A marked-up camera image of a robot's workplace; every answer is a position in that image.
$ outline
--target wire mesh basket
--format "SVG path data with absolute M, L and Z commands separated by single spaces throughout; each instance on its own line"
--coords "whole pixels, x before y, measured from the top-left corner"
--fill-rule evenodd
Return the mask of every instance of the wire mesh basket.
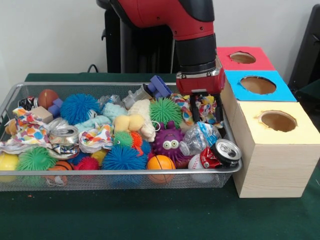
M 62 100 L 71 94 L 101 96 L 135 92 L 140 83 L 128 82 L 24 82 L 12 87 L 0 106 L 0 140 L 10 138 L 5 133 L 6 122 L 18 101 L 28 96 L 38 96 L 44 89 L 52 89 Z M 167 83 L 177 93 L 175 83 Z M 226 139 L 235 141 L 227 117 L 224 115 Z M 182 189 L 222 188 L 232 173 L 242 167 L 242 160 L 228 169 L 175 169 L 175 170 L 71 170 L 71 171 L 0 171 L 0 191 L 49 191 L 49 190 L 108 190 L 108 189 Z

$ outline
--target stacked boxes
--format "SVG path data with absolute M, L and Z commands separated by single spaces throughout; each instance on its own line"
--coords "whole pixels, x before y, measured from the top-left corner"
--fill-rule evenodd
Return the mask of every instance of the stacked boxes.
M 220 47 L 221 93 L 243 168 L 241 198 L 301 197 L 320 157 L 320 134 L 259 47 Z

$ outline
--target red box top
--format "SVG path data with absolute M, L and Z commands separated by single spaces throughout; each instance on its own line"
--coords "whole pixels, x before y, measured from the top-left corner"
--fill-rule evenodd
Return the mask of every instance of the red box top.
M 224 70 L 228 71 L 274 71 L 261 47 L 217 47 L 217 54 Z

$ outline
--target black cable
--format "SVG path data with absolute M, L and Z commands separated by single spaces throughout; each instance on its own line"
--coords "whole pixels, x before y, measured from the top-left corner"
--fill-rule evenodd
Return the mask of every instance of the black cable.
M 90 71 L 91 71 L 92 68 L 94 68 L 94 70 L 95 70 L 96 73 L 99 72 L 97 66 L 94 65 L 94 64 L 91 64 L 91 65 L 89 66 L 89 68 L 88 68 L 88 71 L 86 71 L 86 72 L 87 72 L 87 73 L 90 73 Z

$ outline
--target orange ball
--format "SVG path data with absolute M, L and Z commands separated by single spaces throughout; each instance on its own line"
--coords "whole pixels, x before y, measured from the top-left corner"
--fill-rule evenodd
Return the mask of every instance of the orange ball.
M 164 155 L 156 155 L 148 161 L 146 165 L 148 170 L 173 170 L 176 169 L 173 161 Z M 156 184 L 167 184 L 175 175 L 173 174 L 153 174 L 148 175 L 149 179 Z
M 55 91 L 51 89 L 45 89 L 40 92 L 38 96 L 38 105 L 44 107 L 45 109 L 48 109 L 54 104 L 53 101 L 58 98 L 59 96 Z

